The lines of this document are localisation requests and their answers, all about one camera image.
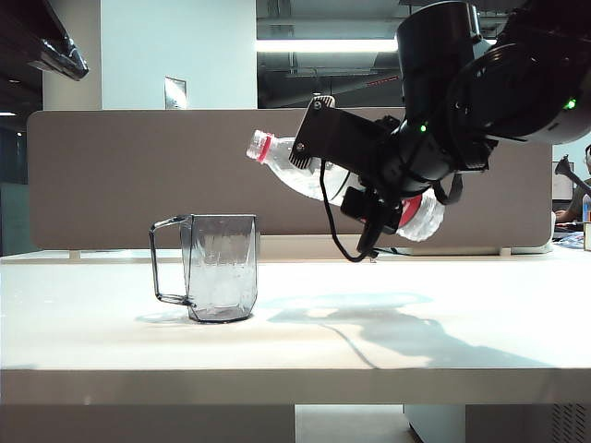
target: plastic bottle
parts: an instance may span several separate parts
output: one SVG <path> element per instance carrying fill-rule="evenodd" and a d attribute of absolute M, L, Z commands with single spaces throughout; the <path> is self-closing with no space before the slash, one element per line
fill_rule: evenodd
<path fill-rule="evenodd" d="M 261 164 L 266 164 L 286 185 L 307 197 L 323 200 L 320 189 L 320 159 L 312 159 L 306 169 L 296 168 L 289 161 L 289 154 L 294 146 L 294 138 L 277 138 L 273 134 L 255 131 L 247 156 Z M 337 206 L 343 203 L 343 196 L 350 174 L 345 168 L 327 163 L 324 173 L 324 185 L 328 200 Z"/>
<path fill-rule="evenodd" d="M 591 222 L 591 197 L 583 196 L 583 222 Z"/>
<path fill-rule="evenodd" d="M 266 164 L 286 185 L 310 198 L 323 200 L 320 189 L 320 159 L 312 159 L 306 169 L 296 168 L 289 155 L 294 138 L 277 138 L 273 134 L 255 131 L 247 156 Z M 341 206 L 347 187 L 363 190 L 357 176 L 336 164 L 327 163 L 324 184 L 331 204 Z M 422 195 L 403 200 L 403 215 L 397 233 L 420 242 L 431 237 L 440 227 L 445 207 L 437 201 L 432 189 Z"/>

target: green led light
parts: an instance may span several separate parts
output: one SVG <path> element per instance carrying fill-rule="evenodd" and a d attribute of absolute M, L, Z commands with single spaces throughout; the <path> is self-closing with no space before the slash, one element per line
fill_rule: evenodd
<path fill-rule="evenodd" d="M 575 106 L 576 106 L 576 99 L 570 99 L 569 101 L 566 102 L 563 109 L 571 110 L 571 109 L 574 109 Z"/>

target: white table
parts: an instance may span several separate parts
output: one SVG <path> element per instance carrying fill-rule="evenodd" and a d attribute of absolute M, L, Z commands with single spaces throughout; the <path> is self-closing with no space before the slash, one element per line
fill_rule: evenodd
<path fill-rule="evenodd" d="M 584 251 L 263 263 L 225 325 L 146 260 L 48 255 L 0 267 L 4 405 L 591 402 Z"/>

